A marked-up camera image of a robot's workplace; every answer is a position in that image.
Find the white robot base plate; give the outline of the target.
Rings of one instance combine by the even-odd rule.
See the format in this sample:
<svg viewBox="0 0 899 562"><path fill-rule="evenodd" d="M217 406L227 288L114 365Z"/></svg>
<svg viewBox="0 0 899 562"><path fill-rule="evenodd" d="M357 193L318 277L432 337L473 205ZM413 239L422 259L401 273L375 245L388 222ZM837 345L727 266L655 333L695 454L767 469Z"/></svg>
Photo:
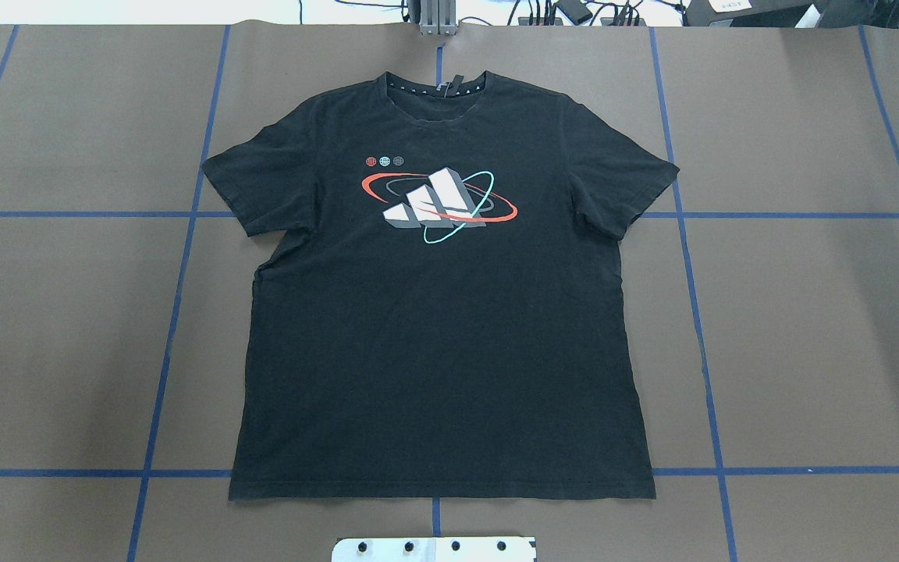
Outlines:
<svg viewBox="0 0 899 562"><path fill-rule="evenodd" d="M346 538L332 561L538 561L534 537L450 536Z"/></svg>

